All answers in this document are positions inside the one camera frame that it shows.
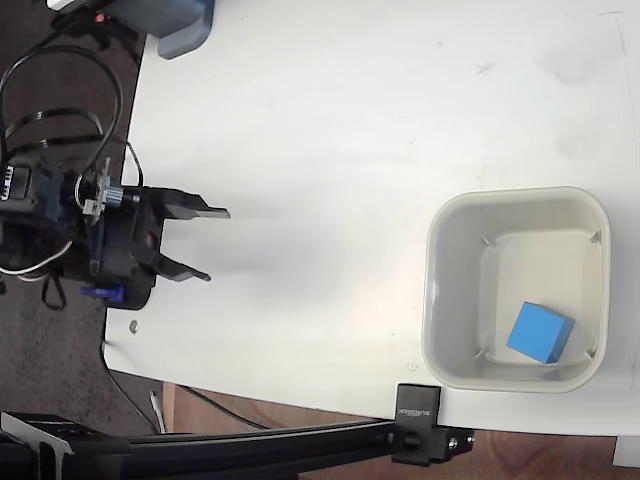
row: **blue cube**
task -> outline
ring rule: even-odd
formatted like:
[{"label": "blue cube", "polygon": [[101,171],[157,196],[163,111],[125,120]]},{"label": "blue cube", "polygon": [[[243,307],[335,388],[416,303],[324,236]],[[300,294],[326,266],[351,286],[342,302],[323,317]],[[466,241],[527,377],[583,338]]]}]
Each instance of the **blue cube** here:
[{"label": "blue cube", "polygon": [[542,363],[556,363],[562,355],[574,321],[540,305],[522,306],[507,346]]}]

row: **white plastic bin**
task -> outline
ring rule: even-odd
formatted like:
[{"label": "white plastic bin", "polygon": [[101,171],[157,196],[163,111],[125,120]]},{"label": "white plastic bin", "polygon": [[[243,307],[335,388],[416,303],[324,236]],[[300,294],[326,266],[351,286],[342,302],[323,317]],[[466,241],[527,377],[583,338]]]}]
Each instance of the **white plastic bin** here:
[{"label": "white plastic bin", "polygon": [[[423,355],[444,385],[568,392],[607,343],[611,233],[602,205],[573,187],[461,195],[429,230]],[[575,320],[558,363],[506,346],[524,302]]]}]

